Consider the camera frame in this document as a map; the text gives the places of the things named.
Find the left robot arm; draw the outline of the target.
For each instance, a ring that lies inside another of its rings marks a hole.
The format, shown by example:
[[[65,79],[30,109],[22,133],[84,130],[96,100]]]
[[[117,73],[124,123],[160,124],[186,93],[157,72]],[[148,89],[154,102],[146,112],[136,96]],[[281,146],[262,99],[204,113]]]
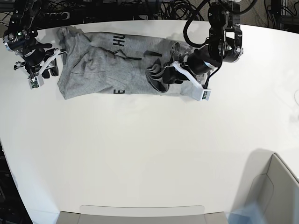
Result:
[[[181,54],[180,45],[175,43],[169,62],[161,64],[156,60],[147,68],[147,81],[157,91],[167,92],[171,84],[182,84],[184,81],[195,81],[200,87],[207,89],[209,79],[220,69],[223,62],[233,63],[241,56],[241,11],[239,3],[232,0],[211,3],[207,15],[210,24],[209,36],[201,44],[190,40],[188,28],[206,3],[206,0],[200,3],[183,28],[184,40],[194,47],[194,51]]]

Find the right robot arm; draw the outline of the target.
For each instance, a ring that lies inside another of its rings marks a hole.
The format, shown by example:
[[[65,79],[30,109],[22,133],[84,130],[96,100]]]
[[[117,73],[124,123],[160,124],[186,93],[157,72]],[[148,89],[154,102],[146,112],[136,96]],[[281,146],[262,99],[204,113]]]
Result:
[[[37,40],[35,22],[43,8],[41,0],[17,0],[3,43],[8,51],[22,58],[14,65],[14,70],[23,69],[29,79],[38,75],[48,79],[58,76],[57,56],[65,54],[65,49],[54,48],[51,43]]]

